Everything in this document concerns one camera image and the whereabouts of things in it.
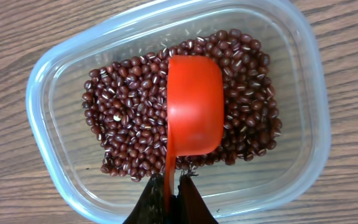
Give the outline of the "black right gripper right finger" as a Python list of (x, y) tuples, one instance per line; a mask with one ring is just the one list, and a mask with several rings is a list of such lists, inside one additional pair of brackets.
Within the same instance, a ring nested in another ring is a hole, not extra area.
[(178, 208), (180, 211), (180, 223), (182, 224), (218, 224), (208, 210), (192, 177), (196, 177), (192, 170), (183, 172), (179, 178)]

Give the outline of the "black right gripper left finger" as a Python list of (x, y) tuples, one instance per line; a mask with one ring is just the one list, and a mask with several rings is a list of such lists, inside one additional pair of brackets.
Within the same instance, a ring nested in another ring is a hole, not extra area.
[(123, 224), (164, 224), (163, 184), (162, 175), (152, 174), (134, 209)]

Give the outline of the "red measuring scoop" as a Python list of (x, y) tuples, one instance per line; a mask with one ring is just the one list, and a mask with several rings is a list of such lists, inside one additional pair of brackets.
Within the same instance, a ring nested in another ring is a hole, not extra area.
[(212, 59), (174, 55), (168, 64), (165, 211), (174, 193), (178, 156), (213, 152), (221, 142), (224, 123), (223, 78)]

